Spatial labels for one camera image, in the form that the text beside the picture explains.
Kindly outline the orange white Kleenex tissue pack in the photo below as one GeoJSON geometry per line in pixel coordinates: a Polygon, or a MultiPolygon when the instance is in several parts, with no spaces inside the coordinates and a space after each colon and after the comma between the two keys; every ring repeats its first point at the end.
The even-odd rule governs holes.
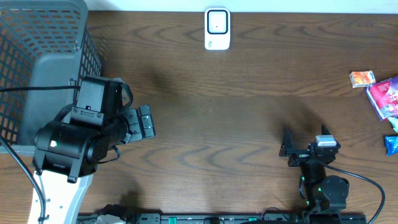
{"type": "Polygon", "coordinates": [[[349,78],[353,88],[366,87],[376,83],[373,71],[351,72],[349,78]]]}

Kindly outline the blue Oreo cookie pack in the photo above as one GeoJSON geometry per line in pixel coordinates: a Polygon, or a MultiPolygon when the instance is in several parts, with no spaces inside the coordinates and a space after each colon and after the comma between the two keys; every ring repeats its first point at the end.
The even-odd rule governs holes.
{"type": "Polygon", "coordinates": [[[385,147],[387,149],[387,156],[392,156],[398,152],[398,136],[385,136],[385,147]]]}

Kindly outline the red purple snack box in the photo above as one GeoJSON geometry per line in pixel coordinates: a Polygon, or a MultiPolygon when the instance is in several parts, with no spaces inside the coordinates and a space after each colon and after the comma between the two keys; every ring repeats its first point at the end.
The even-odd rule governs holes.
{"type": "Polygon", "coordinates": [[[397,117],[397,77],[367,86],[365,94],[381,121],[397,117]]]}

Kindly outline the mint green wipes packet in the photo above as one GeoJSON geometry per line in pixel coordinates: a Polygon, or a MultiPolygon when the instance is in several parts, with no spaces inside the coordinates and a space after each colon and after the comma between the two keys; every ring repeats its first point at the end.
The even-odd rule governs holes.
{"type": "Polygon", "coordinates": [[[398,118],[388,117],[388,121],[391,123],[393,130],[398,133],[398,118]]]}

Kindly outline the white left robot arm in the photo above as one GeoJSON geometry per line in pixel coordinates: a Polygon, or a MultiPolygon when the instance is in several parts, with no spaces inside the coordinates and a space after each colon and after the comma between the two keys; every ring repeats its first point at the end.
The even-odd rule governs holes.
{"type": "Polygon", "coordinates": [[[110,149],[155,136],[149,106],[131,108],[129,85],[86,76],[78,99],[35,135],[29,223],[75,223],[93,174],[110,149]]]}

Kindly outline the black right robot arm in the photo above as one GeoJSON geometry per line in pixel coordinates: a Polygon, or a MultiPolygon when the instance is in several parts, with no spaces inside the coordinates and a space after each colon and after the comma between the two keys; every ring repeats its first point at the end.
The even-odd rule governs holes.
{"type": "Polygon", "coordinates": [[[288,158],[289,167],[299,167],[299,192],[314,213],[339,213],[346,208],[349,182],[337,175],[327,175],[325,168],[336,159],[341,145],[322,126],[322,133],[306,149],[294,147],[293,138],[284,129],[279,156],[288,158]]]}

